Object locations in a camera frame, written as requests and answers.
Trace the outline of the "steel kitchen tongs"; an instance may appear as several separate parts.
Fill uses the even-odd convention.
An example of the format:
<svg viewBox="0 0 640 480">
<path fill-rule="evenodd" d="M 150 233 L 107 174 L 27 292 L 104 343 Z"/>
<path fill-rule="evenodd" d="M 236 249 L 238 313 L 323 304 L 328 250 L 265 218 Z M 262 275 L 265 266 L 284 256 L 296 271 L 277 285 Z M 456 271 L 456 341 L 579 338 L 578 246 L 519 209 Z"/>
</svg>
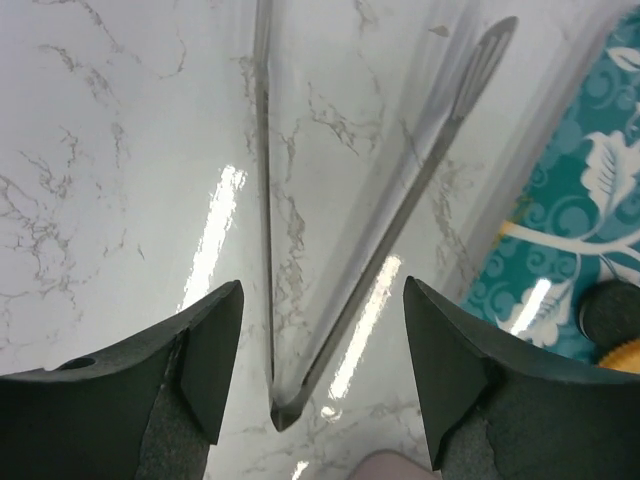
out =
<svg viewBox="0 0 640 480">
<path fill-rule="evenodd" d="M 363 197 L 351 210 L 346 231 L 354 239 L 346 250 L 332 257 L 331 273 L 321 282 L 327 297 L 312 309 L 318 315 L 319 330 L 310 341 L 292 387 L 272 397 L 271 420 L 279 432 L 301 417 L 438 165 L 500 65 L 518 26 L 517 17 L 507 16 L 477 36 L 471 29 L 472 22 L 469 15 L 461 17 L 461 36 L 449 47 L 456 56 L 451 62 L 452 73 L 436 76 L 415 127 L 409 128 L 405 119 L 398 120 L 396 139 L 400 150 L 380 155 L 380 164 L 388 171 L 386 179 L 369 178 Z"/>
</svg>

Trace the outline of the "orange round cookie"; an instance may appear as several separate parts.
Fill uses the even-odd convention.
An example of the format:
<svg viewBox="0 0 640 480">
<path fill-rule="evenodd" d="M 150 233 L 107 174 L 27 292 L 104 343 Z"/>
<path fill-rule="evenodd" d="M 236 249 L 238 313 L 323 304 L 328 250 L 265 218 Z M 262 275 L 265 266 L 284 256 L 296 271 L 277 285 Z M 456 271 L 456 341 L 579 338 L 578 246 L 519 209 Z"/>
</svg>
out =
<svg viewBox="0 0 640 480">
<path fill-rule="evenodd" d="M 601 368 L 627 373 L 640 373 L 640 339 L 622 343 L 607 352 L 598 362 Z"/>
</svg>

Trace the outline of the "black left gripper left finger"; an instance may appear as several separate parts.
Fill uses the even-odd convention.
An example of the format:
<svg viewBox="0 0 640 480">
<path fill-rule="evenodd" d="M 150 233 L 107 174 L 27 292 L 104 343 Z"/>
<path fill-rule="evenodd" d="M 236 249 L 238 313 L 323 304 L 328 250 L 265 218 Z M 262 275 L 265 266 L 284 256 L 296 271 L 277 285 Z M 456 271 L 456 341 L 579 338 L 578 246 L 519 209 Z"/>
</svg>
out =
<svg viewBox="0 0 640 480">
<path fill-rule="evenodd" d="M 218 442 L 244 292 L 228 282 L 102 350 L 1 379 L 5 479 L 200 479 Z"/>
</svg>

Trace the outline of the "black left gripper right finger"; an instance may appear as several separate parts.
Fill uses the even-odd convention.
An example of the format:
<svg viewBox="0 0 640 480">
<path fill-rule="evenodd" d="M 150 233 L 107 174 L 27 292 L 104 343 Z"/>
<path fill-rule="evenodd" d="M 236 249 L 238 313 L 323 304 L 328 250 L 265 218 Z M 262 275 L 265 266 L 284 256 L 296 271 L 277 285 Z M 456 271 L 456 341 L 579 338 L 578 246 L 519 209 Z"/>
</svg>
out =
<svg viewBox="0 0 640 480">
<path fill-rule="evenodd" d="M 535 347 L 419 279 L 403 292 L 430 463 L 446 479 L 635 479 L 639 378 Z"/>
</svg>

